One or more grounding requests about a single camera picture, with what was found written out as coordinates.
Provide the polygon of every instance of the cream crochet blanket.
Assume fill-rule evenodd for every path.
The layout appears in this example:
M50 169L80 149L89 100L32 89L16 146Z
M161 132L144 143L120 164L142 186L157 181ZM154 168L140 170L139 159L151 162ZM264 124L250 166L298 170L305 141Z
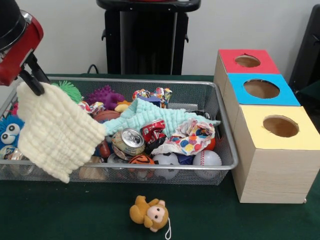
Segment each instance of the cream crochet blanket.
M43 83L36 96L26 83L17 87L18 116L25 124L18 148L38 167L64 183L87 163L105 137L105 127L78 107L60 88Z

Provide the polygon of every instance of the purple spiky ball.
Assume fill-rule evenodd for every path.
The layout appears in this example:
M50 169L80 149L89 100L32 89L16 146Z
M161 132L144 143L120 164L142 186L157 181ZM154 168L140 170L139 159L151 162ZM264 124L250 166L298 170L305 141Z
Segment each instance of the purple spiky ball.
M112 111L115 110L118 102L122 102L124 100L125 97L120 93L116 93L109 85L94 90L94 92L89 94L86 98L86 102L89 105L101 102L104 104L106 110Z

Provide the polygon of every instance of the monkey toy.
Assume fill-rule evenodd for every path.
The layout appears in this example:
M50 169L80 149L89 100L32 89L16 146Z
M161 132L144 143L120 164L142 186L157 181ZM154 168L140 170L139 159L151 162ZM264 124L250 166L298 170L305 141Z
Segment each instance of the monkey toy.
M156 233L168 222L169 213L165 205L163 200L153 199L147 203L145 196L137 196L130 208L130 218L136 224L144 224L146 228Z

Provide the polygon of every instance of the wooden cube box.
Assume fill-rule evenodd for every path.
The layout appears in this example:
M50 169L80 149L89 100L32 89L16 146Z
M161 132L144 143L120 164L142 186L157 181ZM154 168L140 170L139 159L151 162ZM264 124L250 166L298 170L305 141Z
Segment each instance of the wooden cube box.
M214 83L219 86L223 97L228 74L279 73L266 50L220 49L216 59Z
M300 106L281 74L228 74L223 96L232 132L239 104Z
M320 169L320 135L302 106L240 105L234 140L241 203L304 202Z

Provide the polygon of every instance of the black cable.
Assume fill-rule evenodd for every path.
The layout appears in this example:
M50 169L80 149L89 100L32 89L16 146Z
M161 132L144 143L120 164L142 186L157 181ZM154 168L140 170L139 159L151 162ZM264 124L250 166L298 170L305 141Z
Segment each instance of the black cable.
M97 66L94 65L94 64L90 65L90 67L89 67L89 69L88 69L88 71L86 73L89 74L92 68L95 69L96 74L99 74L99 70L98 70Z

